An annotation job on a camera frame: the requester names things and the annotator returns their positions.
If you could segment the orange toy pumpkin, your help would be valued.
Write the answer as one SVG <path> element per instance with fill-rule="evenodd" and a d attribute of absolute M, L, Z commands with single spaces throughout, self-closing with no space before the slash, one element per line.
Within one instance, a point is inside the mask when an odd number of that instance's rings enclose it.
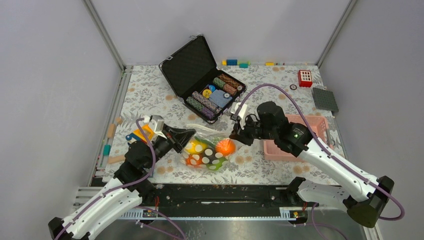
<path fill-rule="evenodd" d="M 199 168 L 200 167 L 200 165 L 202 165 L 203 164 L 203 162 L 202 162 L 202 160 L 199 158 L 199 159 L 196 159 L 195 157 L 198 157 L 198 155 L 189 155 L 188 156 L 188 158 L 186 158 L 185 159 L 185 164 L 187 165 L 187 166 L 192 166 L 192 167 L 195 167 L 195 168 Z"/>

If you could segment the pink plastic basket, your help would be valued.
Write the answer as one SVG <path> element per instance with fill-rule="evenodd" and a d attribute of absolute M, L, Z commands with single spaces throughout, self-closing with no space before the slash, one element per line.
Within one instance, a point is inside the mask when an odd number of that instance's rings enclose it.
<path fill-rule="evenodd" d="M 264 159 L 269 161 L 302 162 L 301 153 L 309 149 L 308 144 L 318 138 L 331 149 L 328 122 L 323 116 L 286 115 L 287 129 L 277 134 L 276 139 L 263 141 Z"/>

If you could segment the orange toy tangerine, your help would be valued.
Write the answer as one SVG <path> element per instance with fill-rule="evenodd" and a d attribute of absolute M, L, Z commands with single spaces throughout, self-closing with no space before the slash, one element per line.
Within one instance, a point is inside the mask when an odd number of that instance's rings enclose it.
<path fill-rule="evenodd" d="M 230 138 L 223 139 L 215 145 L 215 151 L 223 156 L 232 155 L 236 151 L 236 144 Z"/>

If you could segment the clear zip top bag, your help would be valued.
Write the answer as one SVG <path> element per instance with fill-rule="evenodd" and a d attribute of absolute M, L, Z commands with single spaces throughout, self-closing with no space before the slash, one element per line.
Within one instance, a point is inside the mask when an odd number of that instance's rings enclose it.
<path fill-rule="evenodd" d="M 179 161 L 189 168 L 218 171 L 229 163 L 238 147 L 225 132 L 199 124 L 187 124 L 195 134 L 183 148 Z"/>

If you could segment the dark purple toy plum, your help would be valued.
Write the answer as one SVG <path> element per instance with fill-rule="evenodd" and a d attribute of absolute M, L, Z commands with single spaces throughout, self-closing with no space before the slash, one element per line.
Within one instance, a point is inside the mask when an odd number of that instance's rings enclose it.
<path fill-rule="evenodd" d="M 222 157 L 222 154 L 217 152 L 213 147 L 207 147 L 202 153 L 199 153 L 198 155 L 199 159 L 202 161 L 202 164 L 211 164 L 213 160 Z"/>

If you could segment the yellow toy mango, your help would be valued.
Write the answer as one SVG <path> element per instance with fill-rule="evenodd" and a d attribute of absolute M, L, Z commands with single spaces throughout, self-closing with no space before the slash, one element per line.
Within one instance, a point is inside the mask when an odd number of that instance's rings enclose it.
<path fill-rule="evenodd" d="M 196 139 L 191 139 L 187 145 L 184 147 L 185 152 L 190 155 L 202 153 L 208 145 Z"/>

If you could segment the green toy apple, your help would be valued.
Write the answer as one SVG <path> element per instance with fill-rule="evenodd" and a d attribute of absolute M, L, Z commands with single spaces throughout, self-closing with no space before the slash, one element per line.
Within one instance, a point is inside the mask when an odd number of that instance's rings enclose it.
<path fill-rule="evenodd" d="M 210 171 L 218 171 L 224 167 L 229 162 L 225 157 L 218 158 L 212 161 L 212 163 L 207 164 L 206 168 Z"/>

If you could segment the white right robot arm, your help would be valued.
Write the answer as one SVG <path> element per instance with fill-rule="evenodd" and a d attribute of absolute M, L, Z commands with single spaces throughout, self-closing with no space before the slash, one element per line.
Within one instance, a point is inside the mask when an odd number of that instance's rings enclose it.
<path fill-rule="evenodd" d="M 336 153 L 305 122 L 289 121 L 273 101 L 260 104 L 256 114 L 246 105 L 233 103 L 230 118 L 235 121 L 230 138 L 250 146 L 254 140 L 271 140 L 283 152 L 319 168 L 338 186 L 315 183 L 296 177 L 288 186 L 287 201 L 324 204 L 343 212 L 356 223 L 373 228 L 382 219 L 394 181 L 368 173 Z"/>

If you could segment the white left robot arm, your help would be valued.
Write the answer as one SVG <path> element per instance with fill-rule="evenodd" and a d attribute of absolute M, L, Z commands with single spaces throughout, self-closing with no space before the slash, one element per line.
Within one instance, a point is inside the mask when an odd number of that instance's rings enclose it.
<path fill-rule="evenodd" d="M 48 223 L 53 240 L 94 240 L 111 223 L 127 211 L 148 206 L 155 200 L 153 184 L 148 178 L 156 162 L 171 150 L 181 153 L 196 130 L 174 128 L 164 123 L 150 137 L 136 120 L 141 140 L 131 143 L 125 160 L 113 178 L 78 210 Z"/>

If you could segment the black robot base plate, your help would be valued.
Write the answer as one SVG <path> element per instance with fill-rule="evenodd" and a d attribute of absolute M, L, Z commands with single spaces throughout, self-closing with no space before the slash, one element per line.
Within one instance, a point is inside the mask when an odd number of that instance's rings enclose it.
<path fill-rule="evenodd" d="M 303 201 L 287 185 L 165 184 L 155 185 L 140 206 L 169 218 L 277 217 L 280 208 L 303 211 Z"/>

